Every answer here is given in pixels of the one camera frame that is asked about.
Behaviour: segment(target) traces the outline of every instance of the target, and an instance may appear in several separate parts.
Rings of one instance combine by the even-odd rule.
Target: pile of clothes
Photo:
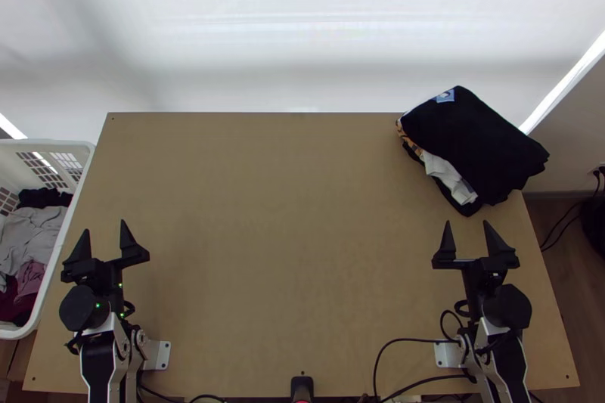
[[[548,152],[462,86],[396,122],[409,156],[424,165],[448,202],[470,216],[544,171]]]
[[[19,193],[0,236],[0,321],[29,320],[71,198],[47,188]]]

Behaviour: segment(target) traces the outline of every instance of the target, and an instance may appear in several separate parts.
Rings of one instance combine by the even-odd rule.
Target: white cloth
[[[427,175],[439,178],[451,191],[451,197],[461,205],[472,203],[477,199],[477,193],[465,182],[450,162],[426,150],[422,151],[422,160]]]
[[[6,218],[0,238],[0,291],[6,291],[6,276],[15,275],[28,261],[47,265],[67,208],[21,208]]]

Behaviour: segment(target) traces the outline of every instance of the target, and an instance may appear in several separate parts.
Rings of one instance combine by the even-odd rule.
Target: wooden table
[[[172,341],[168,371],[147,373],[146,384],[167,395],[275,397],[304,371],[317,395],[371,393],[378,349],[398,336],[440,338],[441,311],[464,298],[461,273],[430,264],[448,219],[461,257],[486,254],[483,219],[517,248],[521,267],[507,281],[533,305],[529,388],[579,384],[521,194],[459,215],[403,151],[396,117],[107,117],[62,256],[84,228],[94,256],[117,256],[121,218],[150,250],[149,263],[124,272],[133,322]],[[59,271],[25,387],[85,392],[63,346],[58,306],[69,287]],[[444,373],[432,346],[398,343],[380,363],[379,393]],[[473,390],[452,380],[416,393]]]

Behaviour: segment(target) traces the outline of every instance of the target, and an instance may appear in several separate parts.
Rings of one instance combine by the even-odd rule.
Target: clothing label
[[[435,96],[433,99],[437,102],[437,104],[441,104],[442,102],[454,102],[456,99],[454,98],[454,90],[449,89],[446,92],[441,93],[439,96]]]

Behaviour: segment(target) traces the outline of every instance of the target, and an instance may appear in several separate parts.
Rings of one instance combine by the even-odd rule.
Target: laundry basket
[[[0,226],[19,203],[23,189],[57,188],[73,194],[42,284],[27,323],[17,327],[0,321],[0,339],[20,339],[32,332],[40,319],[48,285],[61,254],[65,234],[95,147],[87,141],[0,140]]]

